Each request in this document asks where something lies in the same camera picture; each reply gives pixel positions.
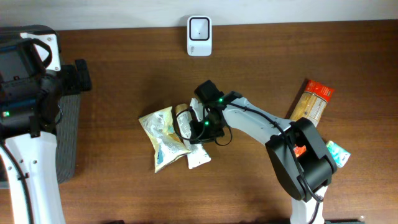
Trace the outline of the small teal gum packet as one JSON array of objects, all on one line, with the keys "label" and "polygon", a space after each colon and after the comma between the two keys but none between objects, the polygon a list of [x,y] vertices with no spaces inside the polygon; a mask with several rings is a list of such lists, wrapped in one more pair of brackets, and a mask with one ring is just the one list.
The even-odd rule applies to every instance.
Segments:
[{"label": "small teal gum packet", "polygon": [[337,167],[338,168],[344,167],[347,161],[349,160],[351,153],[343,149],[341,146],[339,146],[337,143],[333,141],[328,141],[326,143],[326,146],[330,154],[332,155],[332,158],[336,162]]}]

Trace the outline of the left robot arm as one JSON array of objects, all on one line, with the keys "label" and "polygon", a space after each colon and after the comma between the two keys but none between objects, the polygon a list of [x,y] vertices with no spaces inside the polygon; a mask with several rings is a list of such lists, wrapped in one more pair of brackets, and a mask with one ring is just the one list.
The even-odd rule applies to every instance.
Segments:
[{"label": "left robot arm", "polygon": [[58,34],[43,26],[1,29],[1,187],[15,223],[64,223],[59,185],[75,173],[80,95],[87,63],[66,64]]}]

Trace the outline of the beige foil snack bag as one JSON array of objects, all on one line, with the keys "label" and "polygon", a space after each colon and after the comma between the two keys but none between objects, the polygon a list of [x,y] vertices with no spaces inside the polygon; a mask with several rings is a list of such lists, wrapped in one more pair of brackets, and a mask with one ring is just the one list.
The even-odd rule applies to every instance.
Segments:
[{"label": "beige foil snack bag", "polygon": [[139,122],[155,151],[155,174],[190,153],[175,133],[171,106],[142,116]]}]

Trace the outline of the orange spaghetti packet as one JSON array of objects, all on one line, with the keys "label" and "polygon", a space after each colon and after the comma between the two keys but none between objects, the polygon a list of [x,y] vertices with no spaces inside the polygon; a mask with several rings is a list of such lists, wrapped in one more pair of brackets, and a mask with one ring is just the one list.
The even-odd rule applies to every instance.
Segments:
[{"label": "orange spaghetti packet", "polygon": [[307,118],[317,127],[334,91],[333,88],[309,80],[290,115],[290,120],[297,121],[300,118]]}]

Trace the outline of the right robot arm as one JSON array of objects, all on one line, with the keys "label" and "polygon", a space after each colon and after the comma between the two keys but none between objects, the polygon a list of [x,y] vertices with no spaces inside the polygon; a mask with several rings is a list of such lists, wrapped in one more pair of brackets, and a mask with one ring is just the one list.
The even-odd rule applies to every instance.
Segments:
[{"label": "right robot arm", "polygon": [[337,165],[317,128],[307,118],[279,118],[251,104],[242,94],[224,94],[211,81],[194,94],[202,120],[190,122],[190,142],[208,143],[224,129],[240,130],[266,147],[282,188],[292,198],[291,223],[325,223],[323,201]]}]

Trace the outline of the white tube pouch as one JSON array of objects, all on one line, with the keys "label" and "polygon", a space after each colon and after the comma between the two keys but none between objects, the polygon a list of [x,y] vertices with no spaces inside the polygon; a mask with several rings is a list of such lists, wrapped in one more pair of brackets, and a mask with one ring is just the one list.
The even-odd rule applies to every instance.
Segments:
[{"label": "white tube pouch", "polygon": [[[189,111],[184,111],[186,109],[188,109],[187,104],[177,105],[175,107],[175,113],[178,115],[176,119],[181,137],[191,138],[189,122],[192,120],[192,116]],[[183,140],[183,143],[190,151],[186,155],[189,169],[194,169],[211,161],[211,157],[205,151],[202,144],[191,144],[190,141],[187,140]]]}]

